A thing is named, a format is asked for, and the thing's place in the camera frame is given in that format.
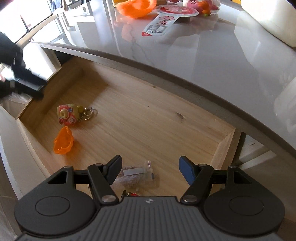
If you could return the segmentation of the red yellow toy camera keychain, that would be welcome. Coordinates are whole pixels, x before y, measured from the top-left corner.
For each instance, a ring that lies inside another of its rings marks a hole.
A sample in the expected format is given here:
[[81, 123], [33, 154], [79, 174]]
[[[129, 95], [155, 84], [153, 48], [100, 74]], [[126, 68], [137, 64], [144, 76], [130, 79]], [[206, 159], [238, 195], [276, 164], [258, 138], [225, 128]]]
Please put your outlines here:
[[92, 118], [94, 109], [85, 108], [81, 105], [63, 104], [56, 109], [60, 125], [74, 126], [80, 121], [86, 121]]

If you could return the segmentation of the orange plastic capsule half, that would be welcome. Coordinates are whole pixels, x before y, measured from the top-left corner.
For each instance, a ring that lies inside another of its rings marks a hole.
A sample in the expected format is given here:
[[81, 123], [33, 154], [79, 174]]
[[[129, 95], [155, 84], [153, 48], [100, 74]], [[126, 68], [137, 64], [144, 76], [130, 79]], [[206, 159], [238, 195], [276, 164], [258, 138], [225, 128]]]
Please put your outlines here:
[[74, 137], [68, 126], [62, 127], [54, 140], [54, 153], [64, 155], [70, 152], [74, 145]]

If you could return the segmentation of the red white paddle package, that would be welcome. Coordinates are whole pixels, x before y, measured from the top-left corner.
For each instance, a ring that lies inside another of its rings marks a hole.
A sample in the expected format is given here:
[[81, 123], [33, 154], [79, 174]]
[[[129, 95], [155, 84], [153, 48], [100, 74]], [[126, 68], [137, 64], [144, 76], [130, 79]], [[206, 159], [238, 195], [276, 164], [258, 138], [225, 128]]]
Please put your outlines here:
[[165, 34], [179, 18], [190, 18], [199, 15], [199, 12], [196, 9], [171, 4], [157, 6], [156, 13], [158, 16], [154, 18], [143, 30], [143, 37], [161, 36]]

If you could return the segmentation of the clear bag of small items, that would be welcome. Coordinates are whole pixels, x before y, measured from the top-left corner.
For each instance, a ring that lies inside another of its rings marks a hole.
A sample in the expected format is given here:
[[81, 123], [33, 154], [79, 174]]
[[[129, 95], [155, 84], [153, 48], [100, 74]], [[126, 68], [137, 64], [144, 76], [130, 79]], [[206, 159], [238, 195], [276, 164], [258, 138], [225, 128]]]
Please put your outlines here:
[[150, 185], [155, 181], [155, 174], [151, 161], [144, 161], [140, 165], [124, 166], [111, 185], [113, 190], [120, 188], [137, 188], [141, 185]]

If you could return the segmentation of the wooden drawer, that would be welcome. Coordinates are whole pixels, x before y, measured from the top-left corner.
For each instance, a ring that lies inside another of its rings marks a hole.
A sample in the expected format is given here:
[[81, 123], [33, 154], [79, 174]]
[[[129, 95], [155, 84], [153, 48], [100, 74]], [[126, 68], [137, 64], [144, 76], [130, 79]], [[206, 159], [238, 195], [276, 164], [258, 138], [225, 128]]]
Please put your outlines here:
[[[54, 139], [62, 126], [62, 104], [93, 108], [89, 120], [71, 126], [69, 153], [55, 154]], [[81, 58], [73, 57], [51, 76], [41, 101], [30, 101], [17, 124], [45, 176], [63, 166], [76, 170], [107, 163], [116, 155], [124, 167], [150, 162], [154, 180], [128, 184], [143, 196], [181, 197], [188, 184], [179, 157], [225, 170], [232, 162], [241, 132], [215, 115], [172, 93]]]

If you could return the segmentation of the white pink plush toy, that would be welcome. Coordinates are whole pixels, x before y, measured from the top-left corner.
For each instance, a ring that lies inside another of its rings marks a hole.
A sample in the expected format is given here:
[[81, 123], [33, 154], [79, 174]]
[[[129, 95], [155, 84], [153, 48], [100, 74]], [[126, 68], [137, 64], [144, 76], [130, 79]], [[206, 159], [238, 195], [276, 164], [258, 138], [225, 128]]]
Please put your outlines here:
[[195, 9], [200, 15], [210, 16], [216, 14], [221, 6], [219, 0], [184, 0], [183, 6]]

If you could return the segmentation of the white tissue box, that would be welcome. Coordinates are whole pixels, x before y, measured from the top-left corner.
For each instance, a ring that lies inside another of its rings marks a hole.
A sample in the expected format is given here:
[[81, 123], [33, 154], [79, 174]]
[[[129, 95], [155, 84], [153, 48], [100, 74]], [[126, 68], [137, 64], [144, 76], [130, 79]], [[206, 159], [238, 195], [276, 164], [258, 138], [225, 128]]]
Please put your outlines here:
[[268, 32], [295, 47], [295, 1], [242, 0], [241, 6]]

